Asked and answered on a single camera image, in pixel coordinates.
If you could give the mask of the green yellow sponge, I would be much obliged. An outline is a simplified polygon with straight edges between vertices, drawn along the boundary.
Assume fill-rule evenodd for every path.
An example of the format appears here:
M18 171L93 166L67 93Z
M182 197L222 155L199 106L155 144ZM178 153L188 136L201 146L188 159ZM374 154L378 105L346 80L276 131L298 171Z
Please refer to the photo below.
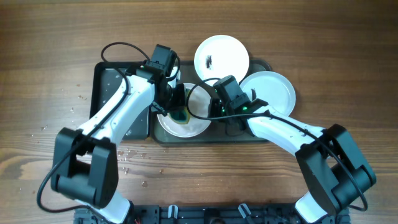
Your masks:
M167 114L167 116L177 124L188 124L191 118L190 113L187 110L187 95L189 94L188 89L184 88L183 103L181 105L173 107Z

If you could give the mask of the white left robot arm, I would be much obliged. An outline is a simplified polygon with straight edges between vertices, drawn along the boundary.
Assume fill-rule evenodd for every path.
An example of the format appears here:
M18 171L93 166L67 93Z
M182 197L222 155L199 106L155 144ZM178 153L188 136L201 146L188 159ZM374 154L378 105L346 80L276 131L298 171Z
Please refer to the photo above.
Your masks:
M134 206L118 191L116 149L129 127L150 105L166 112L184 100L176 85L179 67L133 63L108 102L78 129L55 138L48 180L53 191L79 202L110 223L132 223Z

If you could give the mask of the pink white plate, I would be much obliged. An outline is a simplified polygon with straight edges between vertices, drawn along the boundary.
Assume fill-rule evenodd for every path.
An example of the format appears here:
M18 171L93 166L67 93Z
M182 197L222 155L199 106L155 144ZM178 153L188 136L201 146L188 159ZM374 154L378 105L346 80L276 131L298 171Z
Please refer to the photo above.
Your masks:
M200 117L208 116L208 107L210 104L211 96L209 93L198 86L190 95L189 107L190 111ZM171 119L169 115L157 115L160 125L171 135L180 138L190 138L204 132L210 125L211 121L201 120L195 117L190 117L187 124L178 124Z

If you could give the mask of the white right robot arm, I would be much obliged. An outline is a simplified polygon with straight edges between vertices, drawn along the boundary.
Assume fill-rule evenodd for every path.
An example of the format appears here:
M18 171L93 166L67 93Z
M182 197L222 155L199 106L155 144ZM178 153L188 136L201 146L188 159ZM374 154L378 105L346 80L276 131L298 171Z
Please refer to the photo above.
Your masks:
M364 193L376 183L376 175L343 126L311 126L260 99L234 107L213 98L208 115L239 122L251 135L273 142L296 158L308 192L296 201L295 210L307 223L335 216L357 198L363 201L361 210L367 210Z

